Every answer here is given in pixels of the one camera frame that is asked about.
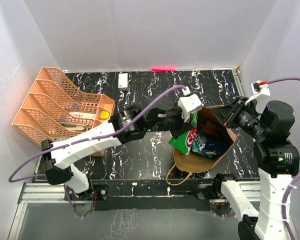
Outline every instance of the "yellow object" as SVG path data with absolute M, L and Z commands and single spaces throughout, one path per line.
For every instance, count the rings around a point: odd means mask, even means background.
M 101 120 L 107 120 L 110 117 L 110 112 L 108 111 L 100 111 L 99 113 L 99 119 Z

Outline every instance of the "red label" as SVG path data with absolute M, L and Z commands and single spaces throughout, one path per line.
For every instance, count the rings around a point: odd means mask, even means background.
M 191 148 L 192 147 L 192 144 L 194 143 L 194 139 L 195 139 L 195 134 L 197 132 L 197 126 L 194 127 L 194 129 L 192 129 L 188 136 L 186 136 L 186 139 L 185 139 L 185 144 L 188 148 Z

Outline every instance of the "gray floor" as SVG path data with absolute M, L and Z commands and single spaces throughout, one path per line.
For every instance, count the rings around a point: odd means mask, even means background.
M 238 221 L 191 209 L 111 210 L 81 221 L 68 204 L 28 204 L 19 240 L 238 240 Z

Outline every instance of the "green snack package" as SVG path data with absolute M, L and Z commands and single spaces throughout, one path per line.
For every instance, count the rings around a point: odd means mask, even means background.
M 190 153 L 191 147 L 194 144 L 194 139 L 197 132 L 198 113 L 195 112 L 191 117 L 191 125 L 193 126 L 193 129 L 183 133 L 177 139 L 173 137 L 169 141 L 171 146 L 175 147 L 181 153 L 186 155 Z

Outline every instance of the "cable tie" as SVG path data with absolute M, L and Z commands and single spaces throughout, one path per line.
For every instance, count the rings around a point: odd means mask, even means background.
M 291 185 L 290 183 L 288 184 L 288 186 L 292 187 L 293 189 L 297 189 L 297 186 Z
M 285 203 L 281 202 L 281 203 L 276 203 L 276 204 L 277 205 L 282 205 L 282 206 L 285 206 L 285 207 L 289 207 L 290 203 L 291 203 L 290 201 L 287 201 Z
M 290 223 L 289 218 L 287 218 L 287 219 L 282 219 L 282 221 L 287 222 L 287 223 Z

